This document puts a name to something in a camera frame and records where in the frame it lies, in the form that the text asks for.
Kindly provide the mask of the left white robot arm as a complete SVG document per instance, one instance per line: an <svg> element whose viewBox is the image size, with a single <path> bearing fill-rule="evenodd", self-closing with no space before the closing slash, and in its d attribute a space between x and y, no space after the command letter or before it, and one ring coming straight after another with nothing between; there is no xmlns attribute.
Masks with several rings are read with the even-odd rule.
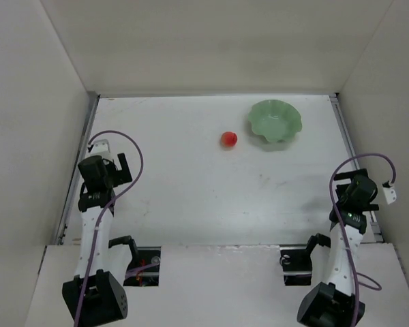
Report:
<svg viewBox="0 0 409 327"><path fill-rule="evenodd" d="M133 240L111 240L115 187L132 182L123 153L119 163L92 155L78 164L83 178L78 210L82 218L80 254L74 277L62 286L62 296L75 326L101 326L123 320L128 303L123 282L133 259Z"/></svg>

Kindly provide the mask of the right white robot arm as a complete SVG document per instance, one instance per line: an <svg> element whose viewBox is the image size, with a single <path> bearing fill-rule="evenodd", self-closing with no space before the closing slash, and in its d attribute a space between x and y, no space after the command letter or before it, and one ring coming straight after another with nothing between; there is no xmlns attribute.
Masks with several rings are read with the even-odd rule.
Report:
<svg viewBox="0 0 409 327"><path fill-rule="evenodd" d="M316 245L329 249L324 264L312 262L312 272L321 279L301 301L297 321L304 326L356 326L365 313L354 255L367 230L364 212L378 209L372 203L378 188L366 169L336 174L332 181L346 179L348 184L334 190L330 234L312 236L305 250L305 257L312 259Z"/></svg>

